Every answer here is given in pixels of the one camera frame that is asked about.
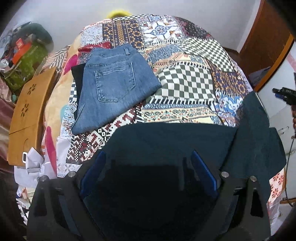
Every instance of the wooden cabinet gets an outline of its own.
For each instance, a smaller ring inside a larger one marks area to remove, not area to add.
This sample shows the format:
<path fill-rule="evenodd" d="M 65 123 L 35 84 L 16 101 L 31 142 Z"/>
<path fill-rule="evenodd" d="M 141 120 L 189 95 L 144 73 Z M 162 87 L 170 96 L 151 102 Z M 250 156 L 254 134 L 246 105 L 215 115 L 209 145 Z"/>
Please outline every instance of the wooden cabinet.
<path fill-rule="evenodd" d="M 246 76 L 272 67 L 281 55 L 289 36 L 290 31 L 286 23 L 266 0 L 261 0 L 254 25 L 239 54 L 239 65 Z"/>

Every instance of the jeans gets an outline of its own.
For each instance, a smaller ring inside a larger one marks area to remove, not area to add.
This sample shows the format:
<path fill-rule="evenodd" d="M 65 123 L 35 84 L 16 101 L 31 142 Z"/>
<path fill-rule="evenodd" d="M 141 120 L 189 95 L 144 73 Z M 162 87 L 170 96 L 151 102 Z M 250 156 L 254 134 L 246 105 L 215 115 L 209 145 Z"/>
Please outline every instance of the jeans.
<path fill-rule="evenodd" d="M 130 44 L 94 48 L 87 61 L 72 134 L 98 129 L 155 93 L 161 84 Z"/>

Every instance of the patchwork bedspread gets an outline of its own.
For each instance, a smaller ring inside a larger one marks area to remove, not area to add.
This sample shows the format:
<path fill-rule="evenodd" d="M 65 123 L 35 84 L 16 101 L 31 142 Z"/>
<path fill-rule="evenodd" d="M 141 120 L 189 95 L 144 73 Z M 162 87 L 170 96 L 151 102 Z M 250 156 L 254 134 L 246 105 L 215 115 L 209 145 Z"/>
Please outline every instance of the patchwork bedspread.
<path fill-rule="evenodd" d="M 73 136 L 77 93 L 67 65 L 73 61 L 85 63 L 89 53 L 79 49 L 104 42 L 112 48 L 130 43 L 147 60 L 162 87 L 102 128 Z M 89 25 L 67 50 L 61 77 L 45 108 L 46 131 L 55 148 L 51 153 L 56 153 L 57 174 L 63 177 L 69 171 L 77 171 L 124 125 L 177 122 L 235 127 L 242 115 L 243 98 L 251 91 L 244 73 L 221 45 L 186 19 L 145 14 Z M 270 181 L 270 203 L 281 193 L 283 175 L 282 170 Z"/>

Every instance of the wooden board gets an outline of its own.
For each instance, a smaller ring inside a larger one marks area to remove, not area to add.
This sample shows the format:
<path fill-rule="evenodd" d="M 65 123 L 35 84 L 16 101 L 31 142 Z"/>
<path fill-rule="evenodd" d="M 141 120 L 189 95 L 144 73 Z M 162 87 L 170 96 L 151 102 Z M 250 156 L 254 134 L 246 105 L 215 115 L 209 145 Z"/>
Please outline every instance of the wooden board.
<path fill-rule="evenodd" d="M 270 68 L 270 70 L 266 73 L 266 75 L 260 80 L 260 82 L 256 85 L 254 88 L 254 91 L 258 92 L 263 88 L 263 86 L 271 79 L 271 77 L 276 73 L 278 68 L 281 66 L 281 64 L 284 62 L 286 59 L 288 53 L 290 52 L 290 49 L 292 48 L 294 44 L 294 37 L 290 34 L 290 37 L 283 48 L 281 54 L 275 61 L 274 65 Z"/>
<path fill-rule="evenodd" d="M 240 52 L 240 67 L 249 74 L 271 67 L 290 36 L 286 23 L 266 0 L 261 0 L 250 34 Z"/>
<path fill-rule="evenodd" d="M 41 148 L 43 113 L 54 85 L 55 68 L 28 81 L 20 93 L 9 130 L 7 160 L 10 165 L 24 166 L 22 153 L 31 147 Z"/>

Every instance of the checkered pattern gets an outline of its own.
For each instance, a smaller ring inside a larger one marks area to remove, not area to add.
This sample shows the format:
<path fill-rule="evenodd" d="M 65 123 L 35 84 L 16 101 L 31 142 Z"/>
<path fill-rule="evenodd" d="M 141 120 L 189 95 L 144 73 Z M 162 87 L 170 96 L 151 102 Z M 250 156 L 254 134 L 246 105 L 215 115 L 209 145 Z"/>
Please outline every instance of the checkered pattern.
<path fill-rule="evenodd" d="M 75 80 L 73 80 L 71 91 L 70 91 L 70 97 L 69 97 L 69 103 L 77 102 L 77 91 L 76 91 L 76 84 Z"/>
<path fill-rule="evenodd" d="M 158 78 L 162 87 L 149 97 L 147 103 L 203 103 L 215 100 L 210 71 L 188 65 L 163 69 Z"/>
<path fill-rule="evenodd" d="M 221 71 L 234 71 L 228 54 L 215 39 L 188 38 L 177 45 L 187 54 L 199 55 L 210 60 Z"/>

